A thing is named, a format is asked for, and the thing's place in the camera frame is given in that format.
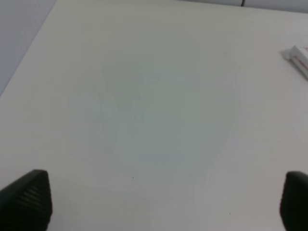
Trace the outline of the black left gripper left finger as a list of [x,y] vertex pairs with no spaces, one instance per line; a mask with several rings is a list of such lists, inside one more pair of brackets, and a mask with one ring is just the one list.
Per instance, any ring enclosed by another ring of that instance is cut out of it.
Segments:
[[51,188],[46,170],[32,170],[0,191],[2,231],[45,231],[51,216]]

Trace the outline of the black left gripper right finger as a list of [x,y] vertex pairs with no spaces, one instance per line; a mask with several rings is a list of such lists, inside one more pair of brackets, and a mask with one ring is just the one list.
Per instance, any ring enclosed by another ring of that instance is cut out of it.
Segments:
[[300,171],[287,172],[280,204],[280,216],[287,231],[308,229],[308,176]]

